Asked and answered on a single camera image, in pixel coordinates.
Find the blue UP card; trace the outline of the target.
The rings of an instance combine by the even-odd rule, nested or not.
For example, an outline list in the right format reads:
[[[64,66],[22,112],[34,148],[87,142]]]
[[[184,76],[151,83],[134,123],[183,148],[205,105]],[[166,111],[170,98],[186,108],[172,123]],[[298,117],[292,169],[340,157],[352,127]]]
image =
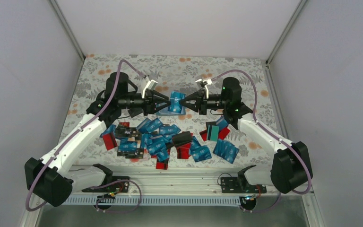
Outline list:
[[[176,114],[181,114],[183,112],[183,106],[180,104],[180,101],[183,100],[185,97],[185,93],[172,91],[170,96],[171,104],[168,107],[168,111]]]

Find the blue leather card holder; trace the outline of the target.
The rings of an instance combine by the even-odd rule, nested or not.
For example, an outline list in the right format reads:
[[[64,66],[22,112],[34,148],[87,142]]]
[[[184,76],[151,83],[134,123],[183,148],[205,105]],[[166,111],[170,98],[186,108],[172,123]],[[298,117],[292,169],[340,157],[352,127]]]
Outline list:
[[[173,102],[170,106],[159,110],[156,115],[158,116],[178,116],[185,115],[186,109],[180,102]]]

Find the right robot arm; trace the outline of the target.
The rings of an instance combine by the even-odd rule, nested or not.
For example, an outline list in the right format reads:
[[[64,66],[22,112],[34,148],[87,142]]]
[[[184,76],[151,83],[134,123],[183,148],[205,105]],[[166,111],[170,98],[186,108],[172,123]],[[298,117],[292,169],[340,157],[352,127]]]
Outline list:
[[[276,133],[257,118],[255,111],[242,101],[242,88],[238,79],[226,77],[220,94],[210,94],[210,80],[197,80],[197,92],[186,96],[180,104],[201,115],[208,110],[223,110],[229,125],[258,143],[272,158],[270,167],[250,166],[237,180],[238,189],[249,192],[257,184],[274,186],[281,193],[296,192],[307,184],[302,194],[311,189],[313,178],[307,146],[292,142]]]

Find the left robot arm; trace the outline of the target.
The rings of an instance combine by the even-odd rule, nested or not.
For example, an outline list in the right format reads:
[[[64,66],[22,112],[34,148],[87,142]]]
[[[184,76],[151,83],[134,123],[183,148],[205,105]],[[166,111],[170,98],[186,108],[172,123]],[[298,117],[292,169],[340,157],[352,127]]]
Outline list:
[[[87,108],[78,125],[47,154],[41,158],[30,158],[25,163],[28,194],[26,209],[30,207],[34,194],[54,207],[63,204],[74,192],[87,188],[102,192],[112,187],[112,172],[101,164],[71,171],[71,167],[90,143],[104,133],[117,120],[123,110],[137,108],[144,115],[155,114],[170,105],[170,98],[155,90],[157,82],[150,80],[142,92],[135,87],[124,72],[112,73],[105,89]]]

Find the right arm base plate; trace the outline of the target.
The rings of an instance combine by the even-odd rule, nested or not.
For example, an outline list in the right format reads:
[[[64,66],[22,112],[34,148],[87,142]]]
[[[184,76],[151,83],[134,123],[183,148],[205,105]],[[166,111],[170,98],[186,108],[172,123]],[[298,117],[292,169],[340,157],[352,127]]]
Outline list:
[[[248,194],[248,193],[266,193],[267,188],[262,185],[248,184],[247,180],[240,177],[221,177],[220,186],[222,193],[227,194]]]

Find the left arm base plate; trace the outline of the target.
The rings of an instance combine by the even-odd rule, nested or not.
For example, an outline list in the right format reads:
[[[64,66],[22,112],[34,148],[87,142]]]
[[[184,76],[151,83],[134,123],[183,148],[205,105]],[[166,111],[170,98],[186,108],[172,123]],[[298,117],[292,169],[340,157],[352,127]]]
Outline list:
[[[128,192],[129,182],[125,180],[129,180],[129,176],[112,176],[111,180],[104,180],[102,185],[97,189],[85,188],[82,192],[102,192],[102,193],[126,193]],[[124,182],[113,183],[116,181],[124,180]]]

